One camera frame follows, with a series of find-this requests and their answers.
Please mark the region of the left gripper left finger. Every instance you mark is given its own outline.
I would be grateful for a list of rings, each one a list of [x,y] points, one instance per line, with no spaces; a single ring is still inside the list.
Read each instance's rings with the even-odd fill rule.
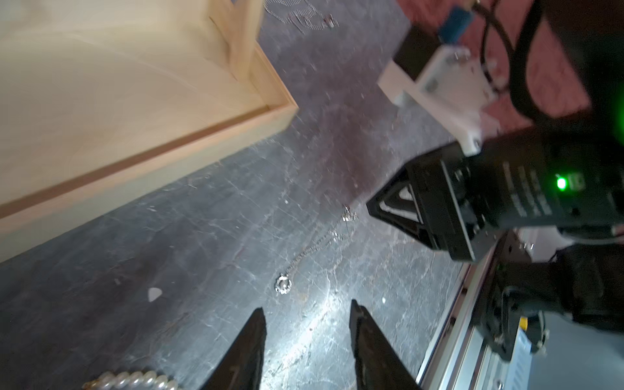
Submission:
[[[267,326],[264,311],[255,309],[201,390],[260,389]]]

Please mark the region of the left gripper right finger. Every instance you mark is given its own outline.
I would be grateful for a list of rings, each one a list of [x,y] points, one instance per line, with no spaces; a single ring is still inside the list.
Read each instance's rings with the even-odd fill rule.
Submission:
[[[351,347],[358,390],[421,390],[399,359],[371,313],[352,300],[349,314]]]

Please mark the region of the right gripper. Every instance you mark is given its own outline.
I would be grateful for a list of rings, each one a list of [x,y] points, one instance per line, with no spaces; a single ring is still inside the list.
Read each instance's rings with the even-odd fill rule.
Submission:
[[[371,217],[456,262],[477,263],[500,232],[478,214],[469,190],[470,169],[453,142],[402,165],[367,202]]]

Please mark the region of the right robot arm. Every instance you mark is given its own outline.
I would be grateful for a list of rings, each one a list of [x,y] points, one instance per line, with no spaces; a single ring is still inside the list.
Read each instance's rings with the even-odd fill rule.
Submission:
[[[591,107],[553,118],[535,104],[527,65],[547,21]],[[510,57],[509,92],[529,128],[465,156],[451,143],[407,162],[369,214],[455,261],[492,251],[474,325],[504,361],[522,317],[553,312],[623,330],[623,4],[535,1]]]

